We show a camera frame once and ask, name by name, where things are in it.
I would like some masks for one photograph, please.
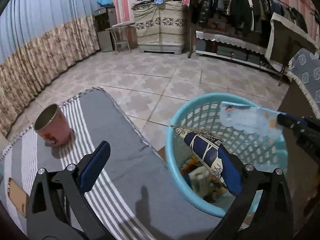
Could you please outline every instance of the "white lace tablecloth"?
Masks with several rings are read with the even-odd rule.
[[[222,42],[226,44],[230,44],[233,46],[237,46],[243,49],[251,50],[253,52],[259,53],[261,55],[265,55],[266,49],[255,44],[243,41],[241,39],[228,37],[221,34],[207,33],[203,31],[196,31],[197,39],[207,40],[207,41],[216,41]]]

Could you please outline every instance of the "tiled floor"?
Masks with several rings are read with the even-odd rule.
[[[276,110],[288,89],[286,84],[277,84],[266,73],[215,58],[193,55],[188,59],[186,54],[140,53],[138,49],[119,54],[98,52],[46,87],[18,118],[8,139],[34,122],[48,105],[100,86],[159,150],[170,119],[187,100],[223,92]]]

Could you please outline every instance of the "blue gripper pad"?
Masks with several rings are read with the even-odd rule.
[[[218,157],[222,160],[222,177],[228,187],[229,192],[234,195],[240,195],[242,191],[241,174],[229,159],[230,154],[224,147],[219,147]]]
[[[102,169],[106,165],[110,157],[110,144],[103,141],[92,154],[92,159],[79,175],[79,189],[82,194],[92,189]]]

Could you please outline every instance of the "pink cup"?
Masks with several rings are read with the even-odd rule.
[[[68,143],[72,132],[57,104],[50,105],[42,111],[36,120],[34,129],[47,144],[53,147]]]

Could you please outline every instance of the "metal cup rim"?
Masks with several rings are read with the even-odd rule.
[[[49,107],[51,107],[51,106],[56,106],[56,111],[54,112],[53,116],[50,118],[50,120],[49,120],[43,127],[41,127],[40,129],[36,130],[36,124],[37,124],[39,118],[40,118],[41,115],[42,115]],[[34,125],[34,130],[35,130],[35,132],[40,132],[41,130],[43,130],[44,128],[46,128],[46,127],[52,122],[52,120],[55,118],[55,116],[57,115],[58,109],[59,109],[58,104],[52,104],[52,105],[47,106],[47,107],[41,112],[41,114],[39,114],[39,116],[38,116],[38,118],[37,118],[37,120],[36,120],[36,122],[35,122],[35,125]]]

